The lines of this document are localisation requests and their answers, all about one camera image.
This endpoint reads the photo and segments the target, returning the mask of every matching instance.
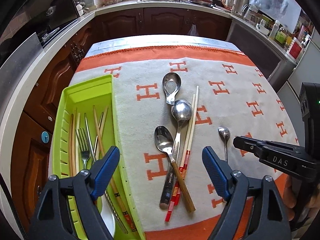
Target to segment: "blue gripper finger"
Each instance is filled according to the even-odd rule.
[[[225,161],[217,156],[210,146],[202,150],[202,162],[217,194],[228,201],[231,198],[229,188],[232,181],[232,169]]]
[[[119,160],[119,149],[115,146],[111,146],[103,159],[96,161],[90,169],[94,181],[94,187],[90,194],[93,201],[104,194],[111,177],[118,166]]]

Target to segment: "green plastic tray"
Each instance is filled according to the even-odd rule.
[[[129,188],[127,174],[124,166],[124,160],[121,151],[121,145],[119,140],[116,106],[113,95],[113,75],[108,74],[98,78],[94,78],[79,84],[67,87],[63,90],[58,112],[56,116],[56,122],[53,133],[53,147],[52,147],[52,170],[53,173],[58,175],[59,178],[69,177],[69,158],[68,158],[68,131],[70,116],[72,113],[81,113],[80,127],[85,128],[84,113],[87,115],[89,130],[91,135],[92,144],[95,140],[96,132],[93,118],[93,108],[95,105],[98,118],[100,118],[101,112],[108,105],[108,113],[106,117],[106,123],[103,130],[102,141],[105,149],[108,150],[110,146],[115,145],[120,149],[120,162],[114,173],[114,179],[119,190],[119,193],[124,201],[124,205],[129,211],[135,225],[137,232],[131,232],[129,225],[126,223],[120,207],[112,193],[112,189],[108,187],[108,193],[114,204],[123,224],[128,230],[128,234],[125,235],[119,228],[116,222],[115,240],[144,240],[145,235],[142,230],[142,226],[134,205],[134,201]],[[82,161],[79,160],[80,170],[83,168]],[[79,214],[76,208],[76,202],[74,197],[69,198],[69,205],[71,209],[71,215],[74,222],[74,226],[78,237],[80,239],[87,239],[84,229],[79,218]],[[101,210],[101,201],[98,201],[98,209]]]

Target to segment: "white plastic sheet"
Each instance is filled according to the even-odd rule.
[[[280,21],[293,33],[301,11],[295,0],[250,0],[250,4],[256,5],[262,12]]]

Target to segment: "tablecloth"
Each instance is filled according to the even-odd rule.
[[[177,123],[165,102],[162,78],[168,72],[180,75],[176,98],[191,101],[199,86],[196,128],[186,184],[196,207],[187,214],[180,201],[169,223],[159,209],[168,161],[154,144],[154,129],[166,126],[173,137]],[[104,74],[114,75],[114,93],[119,134],[132,197],[147,239],[201,239],[210,235],[224,203],[202,164],[201,153],[212,146],[224,158],[224,144],[217,128],[231,131],[228,160],[232,169],[246,176],[271,175],[280,192],[285,176],[259,163],[251,153],[235,149],[232,138],[249,136],[297,144],[291,121],[276,93],[259,69],[242,52],[199,46],[149,46],[122,49],[87,57],[81,61],[72,84]],[[250,203],[244,212],[248,216]],[[236,237],[245,229],[241,222]]]

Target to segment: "wooden cabinet door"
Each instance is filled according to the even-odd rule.
[[[85,57],[92,44],[98,42],[95,29],[95,23],[93,21],[88,22],[67,43],[67,46],[69,44],[71,46],[71,54],[77,65]]]
[[[13,142],[11,157],[11,194],[23,227],[30,218],[48,178],[48,161],[52,135],[47,144],[41,140],[45,131],[22,112]]]
[[[95,17],[95,22],[100,41],[141,35],[143,9],[129,9],[99,15]]]
[[[180,8],[145,8],[145,34],[179,34],[189,31],[189,11]]]
[[[192,22],[196,24],[200,37],[225,41],[231,26],[231,19],[226,17],[192,10]]]
[[[67,43],[42,72],[25,104],[24,111],[50,133],[53,133],[62,90],[69,85],[75,70],[76,63]]]

